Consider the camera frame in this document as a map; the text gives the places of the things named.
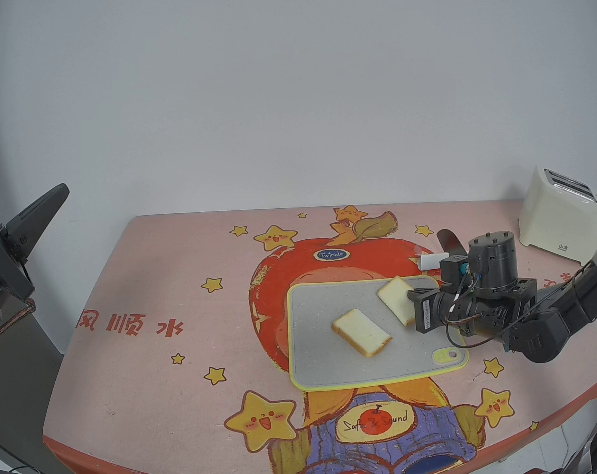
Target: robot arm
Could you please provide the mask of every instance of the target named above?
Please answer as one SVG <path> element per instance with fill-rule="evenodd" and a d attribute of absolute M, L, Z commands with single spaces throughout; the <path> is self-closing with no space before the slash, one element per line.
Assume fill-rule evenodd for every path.
<path fill-rule="evenodd" d="M 65 184 L 57 185 L 11 219 L 6 227 L 0 223 L 0 311 L 10 295 L 26 302 L 35 290 L 24 265 L 69 193 Z"/>
<path fill-rule="evenodd" d="M 554 359 L 570 336 L 597 318 L 597 253 L 511 330 L 513 349 L 536 362 Z"/>
<path fill-rule="evenodd" d="M 473 348 L 497 339 L 528 359 L 544 363 L 559 354 L 570 336 L 597 318 L 597 253 L 571 281 L 537 290 L 534 279 L 518 277 L 511 232 L 476 237 L 469 242 L 469 252 L 452 232 L 437 235 L 450 254 L 441 261 L 445 284 L 408 292 L 419 332 L 443 325 L 449 338 L 452 326 L 463 336 L 484 338 L 459 347 Z M 458 296 L 463 285 L 468 288 Z"/>

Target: gray cutting board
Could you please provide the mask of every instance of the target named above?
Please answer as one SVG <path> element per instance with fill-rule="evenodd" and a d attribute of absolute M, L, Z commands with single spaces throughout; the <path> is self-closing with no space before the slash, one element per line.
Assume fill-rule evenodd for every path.
<path fill-rule="evenodd" d="M 436 288 L 431 277 L 405 277 L 413 288 Z M 405 327 L 379 299 L 388 279 L 297 284 L 287 293 L 289 376 L 303 391 L 359 388 L 417 379 L 464 367 L 467 350 L 453 347 L 444 328 L 421 334 Z M 360 309 L 393 339 L 366 358 L 331 329 L 337 318 Z M 462 344 L 458 330 L 450 335 Z"/>

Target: cartoon girl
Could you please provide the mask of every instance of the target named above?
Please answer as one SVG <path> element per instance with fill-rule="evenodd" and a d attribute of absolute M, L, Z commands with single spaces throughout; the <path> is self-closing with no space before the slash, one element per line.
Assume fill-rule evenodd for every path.
<path fill-rule="evenodd" d="M 263 349 L 282 370 L 289 370 L 286 296 L 293 285 L 420 274 L 416 257 L 430 251 L 386 238 L 396 229 L 392 213 L 373 218 L 385 220 L 377 223 L 361 220 L 362 214 L 366 216 L 349 214 L 359 217 L 353 221 L 353 243 L 349 237 L 345 246 L 350 256 L 344 260 L 316 259 L 314 254 L 331 248 L 327 245 L 331 241 L 309 239 L 297 241 L 291 251 L 273 251 L 257 267 L 249 293 L 253 326 Z M 358 221 L 367 222 L 365 236 L 358 236 Z M 474 414 L 475 407 L 452 407 L 429 377 L 361 389 L 306 392 L 304 400 L 304 427 L 297 437 L 273 440 L 268 446 L 275 474 L 438 473 L 474 458 L 485 441 L 484 419 Z"/>

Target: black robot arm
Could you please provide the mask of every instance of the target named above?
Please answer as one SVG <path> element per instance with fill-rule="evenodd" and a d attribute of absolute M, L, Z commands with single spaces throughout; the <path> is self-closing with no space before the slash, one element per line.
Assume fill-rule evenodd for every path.
<path fill-rule="evenodd" d="M 515 351 L 536 362 L 554 359 L 570 336 L 597 318 L 597 253 L 569 282 L 509 330 Z"/>
<path fill-rule="evenodd" d="M 443 234 L 439 240 L 451 255 L 441 261 L 445 284 L 408 292 L 421 333 L 445 326 L 450 342 L 459 346 L 449 337 L 449 327 L 456 327 L 463 336 L 484 338 L 459 347 L 473 348 L 496 339 L 542 363 L 554 359 L 570 336 L 597 318 L 597 253 L 571 281 L 537 290 L 535 279 L 518 277 L 511 232 L 474 238 L 469 253 L 453 234 Z"/>

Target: floor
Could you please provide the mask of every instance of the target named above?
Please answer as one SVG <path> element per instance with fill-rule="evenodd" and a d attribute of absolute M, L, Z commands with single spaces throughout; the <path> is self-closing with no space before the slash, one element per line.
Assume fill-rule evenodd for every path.
<path fill-rule="evenodd" d="M 597 399 L 587 402 L 561 427 L 543 435 L 505 460 L 477 470 L 475 474 L 522 474 L 534 467 L 544 471 L 561 468 L 583 445 L 596 422 Z M 0 461 L 0 469 L 9 471 L 10 467 Z"/>

